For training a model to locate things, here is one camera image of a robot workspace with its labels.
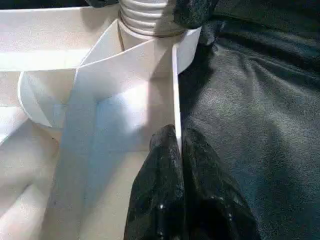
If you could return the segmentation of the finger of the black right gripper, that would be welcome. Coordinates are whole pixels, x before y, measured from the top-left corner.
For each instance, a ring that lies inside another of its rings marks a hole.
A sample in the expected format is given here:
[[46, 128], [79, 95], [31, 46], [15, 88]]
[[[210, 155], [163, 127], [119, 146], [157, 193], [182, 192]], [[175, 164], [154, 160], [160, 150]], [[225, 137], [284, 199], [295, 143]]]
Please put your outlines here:
[[217, 0], [177, 0], [173, 20], [185, 29], [199, 28], [212, 17], [217, 3]]

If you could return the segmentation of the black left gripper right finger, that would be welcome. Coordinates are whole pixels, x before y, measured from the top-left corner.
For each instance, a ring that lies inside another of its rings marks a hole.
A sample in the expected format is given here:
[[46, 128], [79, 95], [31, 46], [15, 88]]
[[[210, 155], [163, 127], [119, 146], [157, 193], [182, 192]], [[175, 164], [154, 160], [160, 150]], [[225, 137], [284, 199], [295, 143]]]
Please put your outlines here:
[[186, 219], [190, 240], [258, 240], [257, 222], [236, 181], [195, 129], [182, 141]]

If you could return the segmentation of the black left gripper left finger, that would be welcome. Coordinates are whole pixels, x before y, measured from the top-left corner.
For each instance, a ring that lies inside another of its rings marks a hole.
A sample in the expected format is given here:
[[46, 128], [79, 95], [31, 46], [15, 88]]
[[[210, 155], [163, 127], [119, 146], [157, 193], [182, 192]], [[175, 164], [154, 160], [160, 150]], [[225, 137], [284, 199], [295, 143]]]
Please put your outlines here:
[[175, 127], [157, 130], [135, 177], [124, 229], [125, 240], [184, 240], [186, 203]]

